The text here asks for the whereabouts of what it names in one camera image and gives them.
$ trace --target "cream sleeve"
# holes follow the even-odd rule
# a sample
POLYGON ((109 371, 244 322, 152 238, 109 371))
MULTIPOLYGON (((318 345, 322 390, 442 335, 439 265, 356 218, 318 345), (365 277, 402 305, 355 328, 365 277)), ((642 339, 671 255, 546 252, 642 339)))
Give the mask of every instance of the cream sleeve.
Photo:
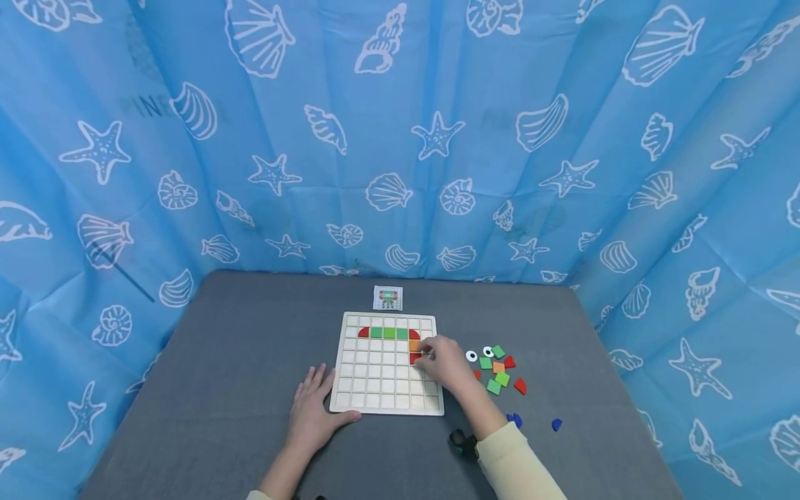
POLYGON ((479 442, 478 456, 498 500, 566 500, 513 422, 479 442))

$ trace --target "wooden puzzle board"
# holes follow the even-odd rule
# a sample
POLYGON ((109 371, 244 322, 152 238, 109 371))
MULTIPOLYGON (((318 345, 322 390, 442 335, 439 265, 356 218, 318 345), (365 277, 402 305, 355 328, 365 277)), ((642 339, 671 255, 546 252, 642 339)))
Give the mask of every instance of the wooden puzzle board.
POLYGON ((433 316, 345 312, 330 411, 444 415, 442 387, 414 366, 418 344, 434 335, 433 316))

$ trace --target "left hand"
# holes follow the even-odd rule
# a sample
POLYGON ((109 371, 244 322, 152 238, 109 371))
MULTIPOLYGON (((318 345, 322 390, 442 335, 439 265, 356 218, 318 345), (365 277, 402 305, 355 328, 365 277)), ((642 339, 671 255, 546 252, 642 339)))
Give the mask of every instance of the left hand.
POLYGON ((336 429, 361 418, 357 411, 332 414, 325 410, 322 401, 334 386, 334 371, 325 377, 325 368, 323 363, 319 368, 312 366, 308 369, 306 379, 294 392, 294 404, 289 414, 286 447, 309 456, 328 443, 336 429))

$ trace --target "forearm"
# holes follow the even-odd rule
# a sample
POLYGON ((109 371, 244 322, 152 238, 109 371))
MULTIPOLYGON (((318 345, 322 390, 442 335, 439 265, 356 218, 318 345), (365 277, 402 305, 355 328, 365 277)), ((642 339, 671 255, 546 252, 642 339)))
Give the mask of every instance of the forearm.
POLYGON ((275 457, 258 490, 272 500, 290 500, 313 454, 285 446, 275 457))

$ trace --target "right hand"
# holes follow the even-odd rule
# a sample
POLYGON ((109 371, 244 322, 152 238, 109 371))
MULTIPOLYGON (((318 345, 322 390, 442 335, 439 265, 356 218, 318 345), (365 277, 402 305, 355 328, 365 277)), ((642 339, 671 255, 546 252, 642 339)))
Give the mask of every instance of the right hand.
POLYGON ((452 338, 444 335, 428 337, 419 344, 423 352, 434 350, 434 358, 422 356, 414 362, 456 397, 475 385, 475 375, 466 361, 464 351, 452 338))

